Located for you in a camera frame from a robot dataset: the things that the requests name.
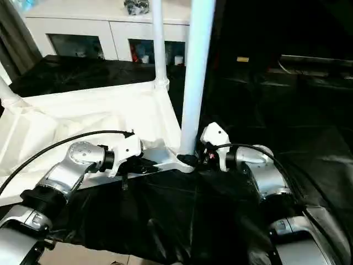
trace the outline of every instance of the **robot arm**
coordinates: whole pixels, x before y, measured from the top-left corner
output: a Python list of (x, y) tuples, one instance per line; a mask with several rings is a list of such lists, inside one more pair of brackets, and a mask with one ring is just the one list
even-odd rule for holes
[[(215, 149), (208, 150), (208, 145), (230, 143), (227, 133), (216, 123), (211, 123), (204, 129), (201, 142), (206, 145), (204, 164), (217, 160), (216, 164), (222, 171), (227, 172), (230, 168), (236, 168), (252, 176), (258, 189), (260, 207), (267, 215), (269, 234), (282, 264), (340, 264), (325, 236), (305, 213), (297, 210), (296, 201), (286, 180), (270, 157), (248, 147), (238, 147), (235, 151), (231, 151), (229, 147), (222, 147), (216, 149), (215, 155)], [(273, 156), (267, 147), (260, 145), (255, 147)], [(346, 256), (348, 257), (346, 260), (349, 260), (350, 255), (347, 253)]]
[(73, 143), (65, 158), (54, 165), (33, 190), (25, 190), (23, 202), (0, 220), (0, 264), (34, 265), (42, 255), (46, 235), (86, 173), (117, 172), (130, 157), (141, 154), (141, 141), (132, 135), (108, 151), (89, 142)]

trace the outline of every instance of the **black cloth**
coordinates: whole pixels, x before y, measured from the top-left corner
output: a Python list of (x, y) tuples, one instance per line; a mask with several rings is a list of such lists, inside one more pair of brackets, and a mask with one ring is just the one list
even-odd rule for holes
[[(182, 67), (168, 69), (179, 122), (184, 75)], [(31, 96), (153, 79), (150, 65), (48, 56), (11, 88)], [(314, 216), (332, 235), (334, 227), (323, 218), (331, 209), (305, 171), (352, 233), (353, 86), (347, 82), (272, 74), (254, 83), (246, 76), (209, 73), (200, 129), (216, 121), (232, 142), (271, 148), (301, 199), (323, 209)], [(51, 237), (162, 264), (270, 264), (273, 247), (258, 201), (251, 179), (235, 171), (162, 172), (129, 180), (125, 192), (119, 182), (80, 190)]]

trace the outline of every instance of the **cable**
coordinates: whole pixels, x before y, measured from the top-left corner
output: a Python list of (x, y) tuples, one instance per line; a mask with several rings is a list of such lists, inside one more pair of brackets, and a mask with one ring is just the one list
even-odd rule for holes
[(133, 135), (133, 132), (127, 132), (127, 131), (116, 131), (116, 130), (103, 130), (103, 131), (91, 131), (91, 132), (86, 132), (84, 134), (79, 134), (79, 135), (75, 135), (73, 137), (67, 138), (65, 140), (62, 140), (60, 142), (57, 142), (51, 146), (48, 146), (47, 148), (43, 149), (42, 151), (36, 153), (34, 156), (32, 156), (31, 158), (29, 158), (27, 161), (25, 161), (22, 165), (20, 165), (14, 172), (12, 172), (12, 174), (4, 181), (4, 183), (1, 185), (0, 187), (0, 196), (3, 193), (3, 191), (5, 190), (5, 188), (7, 187), (7, 185), (11, 182), (11, 180), (24, 168), (26, 167), (29, 163), (31, 163), (33, 160), (35, 160), (36, 158), (40, 157), (41, 155), (43, 155), (44, 153), (48, 152), (49, 150), (54, 149), (55, 147), (58, 147), (60, 145), (63, 145), (67, 142), (70, 142), (72, 140), (76, 140), (85, 136), (89, 136), (89, 135), (95, 135), (95, 134), (123, 134), (125, 137), (129, 137), (131, 135)]
[(286, 73), (289, 73), (290, 75), (292, 74), (289, 70), (285, 69), (285, 67), (278, 61), (278, 65), (282, 68), (283, 71)]
[[(259, 151), (261, 153), (263, 153), (264, 155), (268, 156), (270, 159), (273, 160), (273, 162), (278, 166), (279, 170), (282, 172), (282, 174), (285, 176), (286, 180), (289, 181), (291, 183), (291, 185), (293, 184), (291, 182), (291, 179), (289, 177), (289, 174), (287, 173), (286, 169), (284, 168), (284, 166), (282, 165), (282, 163), (276, 159), (272, 154), (266, 152), (265, 150), (263, 150), (260, 147), (256, 147), (253, 145), (247, 145), (247, 144), (224, 144), (224, 145), (218, 145), (215, 146), (215, 149), (219, 149), (219, 148), (223, 148), (223, 147), (247, 147), (256, 151)], [(348, 244), (349, 244), (349, 248), (350, 248), (350, 258), (351, 258), (351, 262), (350, 264), (353, 264), (353, 256), (352, 256), (352, 243), (351, 243), (351, 239), (348, 233), (348, 230), (346, 228), (346, 226), (344, 225), (344, 223), (341, 221), (341, 219), (339, 218), (338, 215), (338, 211), (336, 210), (335, 206), (333, 205), (333, 203), (331, 203), (331, 201), (329, 200), (329, 198), (324, 194), (324, 192), (321, 190), (321, 188), (319, 187), (319, 185), (317, 185), (317, 183), (315, 182), (315, 180), (303, 169), (301, 169), (300, 167), (298, 167), (296, 164), (294, 164), (293, 162), (290, 161), (290, 163), (295, 166), (297, 169), (299, 169), (299, 171), (309, 180), (309, 182), (311, 183), (311, 185), (317, 190), (317, 192), (322, 196), (322, 198), (326, 201), (326, 203), (329, 205), (329, 207), (331, 208), (333, 215), (336, 217), (339, 225), (341, 226), (343, 233), (345, 234)], [(318, 228), (318, 230), (324, 235), (324, 237), (326, 238), (326, 240), (328, 241), (328, 243), (331, 245), (332, 249), (334, 250), (335, 254), (337, 255), (338, 259), (340, 260), (340, 262), (342, 264), (344, 264), (343, 258), (340, 255), (340, 252), (338, 250), (338, 248), (333, 244), (333, 241), (331, 240), (330, 236), (326, 233), (326, 231), (323, 229), (322, 226), (320, 226), (320, 224), (318, 223), (318, 221), (309, 213), (309, 211), (304, 208), (304, 213), (308, 216), (308, 218), (310, 219), (310, 221)]]

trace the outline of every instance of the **black cable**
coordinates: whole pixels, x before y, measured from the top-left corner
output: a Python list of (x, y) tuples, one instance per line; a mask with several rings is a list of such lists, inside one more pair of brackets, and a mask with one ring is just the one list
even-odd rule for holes
[(26, 167), (29, 163), (31, 163), (33, 160), (38, 158), (39, 156), (43, 155), (44, 153), (48, 152), (51, 149), (54, 149), (55, 147), (58, 147), (60, 145), (63, 145), (67, 142), (70, 142), (72, 140), (76, 140), (85, 136), (89, 135), (95, 135), (95, 134), (123, 134), (125, 137), (129, 137), (133, 135), (133, 132), (127, 132), (127, 131), (116, 131), (116, 130), (103, 130), (103, 131), (91, 131), (91, 132), (86, 132), (84, 134), (79, 134), (75, 135), (73, 137), (67, 138), (65, 140), (62, 140), (60, 142), (57, 142), (51, 146), (48, 146), (47, 148), (43, 149), (42, 151), (36, 153), (34, 156), (29, 158), (27, 161), (25, 161), (22, 165), (20, 165), (12, 174), (4, 181), (4, 183), (0, 187), (0, 195), (3, 193), (7, 185), (10, 183), (10, 181), (24, 168)]

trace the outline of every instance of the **shelf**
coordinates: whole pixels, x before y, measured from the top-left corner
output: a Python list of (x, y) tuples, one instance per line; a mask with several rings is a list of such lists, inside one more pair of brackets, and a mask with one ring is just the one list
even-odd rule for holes
[[(164, 24), (189, 25), (191, 0), (162, 0)], [(27, 18), (66, 18), (152, 23), (152, 13), (129, 15), (124, 0), (46, 0), (24, 13)]]

